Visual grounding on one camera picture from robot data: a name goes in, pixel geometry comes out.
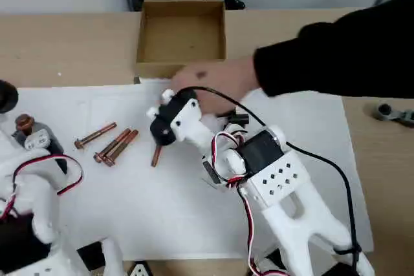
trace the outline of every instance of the mounting hole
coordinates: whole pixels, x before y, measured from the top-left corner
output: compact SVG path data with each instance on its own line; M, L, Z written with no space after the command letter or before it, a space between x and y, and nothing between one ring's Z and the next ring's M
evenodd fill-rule
M381 113L381 114L383 114L384 116L389 116L390 114L391 114L391 112L392 112L392 108L391 108L391 106L390 105L388 105L388 104L386 104L386 103L383 103L382 105L380 105L379 107L378 107L378 111Z

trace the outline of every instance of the black sleeve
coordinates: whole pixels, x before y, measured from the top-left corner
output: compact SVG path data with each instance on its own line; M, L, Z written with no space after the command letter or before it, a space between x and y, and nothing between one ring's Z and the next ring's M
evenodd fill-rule
M315 90L414 98L414 0L305 26L296 39L257 49L254 67L268 96Z

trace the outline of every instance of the brown cardboard tray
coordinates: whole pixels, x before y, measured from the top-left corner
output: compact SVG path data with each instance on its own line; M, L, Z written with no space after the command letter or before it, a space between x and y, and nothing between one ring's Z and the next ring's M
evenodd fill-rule
M222 1L144 2L138 42L138 76L170 78L189 63L225 58Z

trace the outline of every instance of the white paper sheet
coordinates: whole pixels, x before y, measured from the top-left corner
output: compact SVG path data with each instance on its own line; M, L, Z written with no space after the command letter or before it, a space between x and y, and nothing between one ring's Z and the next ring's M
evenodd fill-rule
M125 259L208 259L246 256L247 223L234 192L215 190L200 179L200 154L186 143L162 150L157 168L150 166L155 144L147 109L156 105L165 81L116 87L20 89L20 101L3 125L14 130L14 118L27 112L47 124L67 154L85 170L85 180L61 198L61 221L76 247L108 235ZM268 99L255 91L243 101L268 124L278 124L289 141L334 160L347 174L354 198L358 240L373 249L369 219L356 172L354 154L339 97L304 92ZM73 146L101 126L118 127L87 145ZM257 127L251 122L250 128ZM116 167L97 164L102 150L126 127L140 131L138 139L119 157ZM334 215L348 223L345 189L330 166L301 157L312 180ZM274 239L256 212L256 249Z

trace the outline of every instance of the copper bolt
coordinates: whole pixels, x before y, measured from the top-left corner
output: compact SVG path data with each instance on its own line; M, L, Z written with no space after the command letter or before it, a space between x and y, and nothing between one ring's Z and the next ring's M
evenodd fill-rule
M162 146L161 145L157 145L155 147L155 151L154 151L154 155L153 155L153 160L151 161L151 166L152 167L156 167L157 166L158 159L160 158L161 149L162 149Z
M32 134L34 118L28 114L20 114L16 120L16 129L22 131L26 136Z
M118 158L119 154L125 150L125 148L129 145L130 142L133 141L137 135L138 131L136 129L130 132L129 135L119 143L119 146L105 157L105 164L108 166L114 166L116 158Z
M87 143L91 142L94 139L97 139L97 137L105 134L107 131L110 131L111 129L114 129L116 127L116 123L113 122L107 126L105 126L104 128L100 129L99 131L96 131L92 134L90 134L89 136L86 136L84 139L77 139L75 141L75 147L77 149L83 149L83 146L86 145Z
M118 137L116 137L109 145L106 146L106 148L104 150L102 150L99 153L95 153L95 155L93 156L93 158L95 159L95 161L97 163L101 163L102 161L104 161L105 156L110 153L114 148L116 148L116 146L122 141L124 140L129 133L131 132L130 129L126 129L124 130Z

